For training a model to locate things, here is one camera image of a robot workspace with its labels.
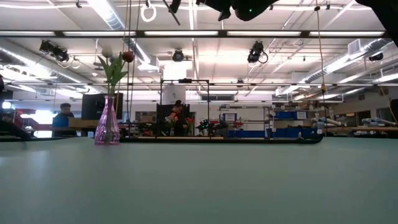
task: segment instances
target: fluorescent light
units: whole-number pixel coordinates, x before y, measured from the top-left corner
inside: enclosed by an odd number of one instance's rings
[[[300,31],[227,31],[227,35],[236,36],[290,36],[301,35]]]
[[[2,108],[3,109],[11,109],[11,103],[10,102],[3,102],[2,103]]]
[[[327,94],[325,95],[325,100],[338,96],[339,94]]]
[[[203,35],[218,35],[218,31],[145,31],[146,36],[203,36]]]
[[[19,90],[29,91],[29,92],[32,92],[32,93],[36,92],[36,90],[34,90],[33,88],[25,86],[25,85],[19,85],[19,86],[8,85],[8,86],[11,87],[11,88],[17,88]]]
[[[357,79],[357,78],[359,78],[359,75],[352,75],[352,76],[350,76],[350,77],[348,77],[348,78],[345,78],[345,79],[343,79],[343,80],[340,80],[338,83],[346,83],[346,82],[350,82],[350,81],[353,81],[353,80],[355,80],[355,79]]]
[[[393,74],[393,75],[384,75],[381,78],[378,78],[377,80],[374,80],[373,83],[374,84],[378,84],[378,83],[382,83],[382,82],[388,82],[394,79],[398,78],[398,74]]]
[[[10,31],[0,31],[0,35],[5,35],[5,36],[55,36],[55,33],[52,31],[16,31],[16,30],[10,30]]]
[[[310,36],[363,36],[363,37],[380,37],[384,31],[318,31],[310,32]]]
[[[129,32],[124,31],[65,31],[67,37],[90,37],[90,36],[128,36]],[[130,36],[135,36],[135,32],[130,32]]]
[[[83,97],[83,94],[77,93],[77,92],[71,91],[71,90],[56,90],[56,92],[61,95],[69,96],[72,98],[82,98]]]
[[[364,88],[358,88],[358,89],[355,89],[355,90],[351,90],[351,91],[348,91],[348,92],[346,92],[346,93],[344,93],[345,95],[349,95],[349,94],[353,94],[353,93],[356,93],[357,91],[361,91],[361,90],[363,90]]]

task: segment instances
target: red flower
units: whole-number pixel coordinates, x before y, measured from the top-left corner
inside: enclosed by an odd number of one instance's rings
[[[130,52],[130,51],[123,52],[122,59],[124,61],[126,61],[127,63],[131,63],[134,60],[134,54],[132,52]]]

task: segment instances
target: vase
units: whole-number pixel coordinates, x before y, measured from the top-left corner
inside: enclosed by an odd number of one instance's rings
[[[105,96],[105,107],[94,136],[96,145],[108,146],[119,144],[120,132],[113,104],[114,96]]]

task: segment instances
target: table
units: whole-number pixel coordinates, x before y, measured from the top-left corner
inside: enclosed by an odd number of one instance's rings
[[[0,223],[397,223],[398,140],[0,143]]]

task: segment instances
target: monitor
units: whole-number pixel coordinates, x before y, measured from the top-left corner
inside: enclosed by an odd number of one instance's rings
[[[123,119],[123,94],[118,93],[119,97],[115,95],[114,110],[116,112],[116,105],[118,105],[117,119]],[[106,94],[83,95],[81,102],[81,119],[82,120],[98,120],[101,118],[105,107]]]

